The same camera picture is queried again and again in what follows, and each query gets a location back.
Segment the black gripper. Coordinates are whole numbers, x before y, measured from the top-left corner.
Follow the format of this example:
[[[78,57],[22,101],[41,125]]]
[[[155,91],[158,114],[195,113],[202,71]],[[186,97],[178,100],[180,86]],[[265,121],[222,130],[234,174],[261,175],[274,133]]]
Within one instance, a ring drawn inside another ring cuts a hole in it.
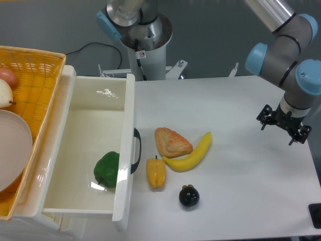
[[[311,126],[302,124],[303,117],[293,117],[291,111],[284,113],[280,106],[273,110],[271,106],[265,105],[256,119],[262,124],[262,131],[266,125],[277,126],[287,131],[291,137],[289,146],[293,143],[304,144],[312,130]]]

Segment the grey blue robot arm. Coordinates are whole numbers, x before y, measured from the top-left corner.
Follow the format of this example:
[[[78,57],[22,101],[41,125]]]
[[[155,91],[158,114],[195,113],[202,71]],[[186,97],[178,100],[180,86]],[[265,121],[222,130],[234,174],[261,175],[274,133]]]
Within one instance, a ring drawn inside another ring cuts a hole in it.
[[[271,45],[255,45],[245,67],[284,91],[277,109],[266,105],[257,119],[263,126],[287,131],[292,142],[304,143],[311,127],[302,121],[320,95],[320,61],[297,58],[316,36],[317,22],[307,14],[297,15],[285,1],[247,1],[247,5],[276,38]],[[166,71],[166,45],[173,31],[155,1],[108,1],[96,21],[105,35],[127,48],[138,81],[179,78],[183,61]]]

